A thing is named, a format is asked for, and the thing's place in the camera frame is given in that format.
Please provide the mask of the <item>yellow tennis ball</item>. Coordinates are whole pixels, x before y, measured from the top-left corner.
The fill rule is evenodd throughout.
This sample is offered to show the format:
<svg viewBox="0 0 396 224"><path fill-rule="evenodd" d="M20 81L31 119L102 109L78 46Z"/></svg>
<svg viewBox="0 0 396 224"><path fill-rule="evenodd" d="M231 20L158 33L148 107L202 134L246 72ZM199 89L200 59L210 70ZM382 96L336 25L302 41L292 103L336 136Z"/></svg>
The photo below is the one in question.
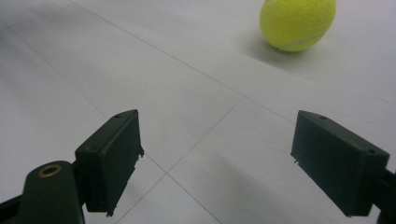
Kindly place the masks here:
<svg viewBox="0 0 396 224"><path fill-rule="evenodd" d="M319 42L335 13L336 0L265 0L260 28L271 47L298 52Z"/></svg>

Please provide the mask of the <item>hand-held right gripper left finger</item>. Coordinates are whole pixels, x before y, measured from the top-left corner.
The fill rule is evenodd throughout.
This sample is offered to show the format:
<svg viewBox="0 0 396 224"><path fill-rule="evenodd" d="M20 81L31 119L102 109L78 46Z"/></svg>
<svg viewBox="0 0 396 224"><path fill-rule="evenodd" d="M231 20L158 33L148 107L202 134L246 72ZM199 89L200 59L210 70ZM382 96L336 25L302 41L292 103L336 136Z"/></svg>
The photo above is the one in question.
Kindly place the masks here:
<svg viewBox="0 0 396 224"><path fill-rule="evenodd" d="M78 147L74 166L89 212L114 214L135 164L144 154L136 109L111 117Z"/></svg>

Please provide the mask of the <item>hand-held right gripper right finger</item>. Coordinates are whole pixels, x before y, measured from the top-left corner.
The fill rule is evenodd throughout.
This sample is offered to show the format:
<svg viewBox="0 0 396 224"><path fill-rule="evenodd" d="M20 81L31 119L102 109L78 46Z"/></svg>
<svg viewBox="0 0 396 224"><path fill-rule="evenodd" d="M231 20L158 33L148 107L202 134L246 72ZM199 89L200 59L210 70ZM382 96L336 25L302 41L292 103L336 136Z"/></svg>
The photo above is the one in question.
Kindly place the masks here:
<svg viewBox="0 0 396 224"><path fill-rule="evenodd" d="M299 111L291 156L348 217L366 217L373 205L390 216L388 152L335 121Z"/></svg>

